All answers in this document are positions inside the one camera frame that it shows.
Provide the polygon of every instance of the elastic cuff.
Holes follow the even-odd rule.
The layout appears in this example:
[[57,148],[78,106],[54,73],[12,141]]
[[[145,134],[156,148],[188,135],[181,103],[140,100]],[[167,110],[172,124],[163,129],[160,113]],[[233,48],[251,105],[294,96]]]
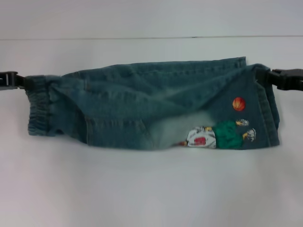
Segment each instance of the elastic cuff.
[[30,102],[28,133],[32,136],[45,136],[49,122],[49,94],[45,76],[26,77],[28,84],[25,87]]

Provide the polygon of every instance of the cartoon character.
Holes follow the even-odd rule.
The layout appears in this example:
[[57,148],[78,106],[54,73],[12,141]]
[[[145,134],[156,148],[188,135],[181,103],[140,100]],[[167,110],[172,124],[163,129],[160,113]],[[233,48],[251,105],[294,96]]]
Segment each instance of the cartoon character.
[[244,119],[237,121],[224,121],[214,127],[195,127],[188,134],[187,140],[180,143],[182,146],[239,149],[244,141],[254,141],[255,129],[250,129],[244,134],[239,134],[236,129],[239,126],[248,126],[249,122]]

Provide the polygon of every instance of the blue denim pant leg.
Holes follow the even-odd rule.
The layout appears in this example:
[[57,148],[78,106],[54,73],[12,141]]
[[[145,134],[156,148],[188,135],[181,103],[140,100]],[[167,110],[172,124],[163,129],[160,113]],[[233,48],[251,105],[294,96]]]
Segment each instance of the blue denim pant leg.
[[62,77],[27,77],[31,135],[67,134],[92,146],[168,148],[218,120],[210,100],[245,58],[115,65]]

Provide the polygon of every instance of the table surface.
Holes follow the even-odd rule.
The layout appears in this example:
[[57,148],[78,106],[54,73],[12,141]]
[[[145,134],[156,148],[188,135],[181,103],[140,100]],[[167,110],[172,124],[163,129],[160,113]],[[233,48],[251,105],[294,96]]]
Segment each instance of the table surface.
[[[238,0],[104,0],[104,8],[96,0],[53,2],[5,1],[6,8],[0,8],[0,28],[7,31],[0,34],[1,71],[62,75],[112,64],[240,56],[247,56],[248,64],[303,67],[303,37],[224,37],[303,35],[302,26],[296,29],[302,24],[295,7],[300,1],[258,0],[266,9],[275,6],[268,17],[258,3]],[[17,5],[21,15],[15,17],[9,12]],[[249,22],[241,19],[246,16]],[[287,24],[277,21],[281,18]],[[72,20],[77,25],[67,26]],[[100,29],[92,29],[96,21]],[[223,37],[79,39],[200,35]],[[65,136],[31,137],[25,92],[1,91],[0,226],[301,227],[303,92],[274,92],[281,117],[278,147],[137,152],[88,147]]]

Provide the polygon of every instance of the cartoon embroidery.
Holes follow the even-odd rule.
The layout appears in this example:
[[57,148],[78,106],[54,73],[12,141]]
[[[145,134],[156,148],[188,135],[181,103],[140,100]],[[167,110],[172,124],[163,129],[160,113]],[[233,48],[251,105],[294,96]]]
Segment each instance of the cartoon embroidery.
[[232,106],[236,111],[242,111],[245,109],[245,100],[241,97],[237,97],[233,100]]
[[195,127],[188,134],[187,140],[181,142],[182,146],[239,149],[244,141],[254,141],[256,131],[254,128],[244,134],[237,132],[237,127],[249,126],[249,122],[244,119],[237,121],[224,121],[214,127]]

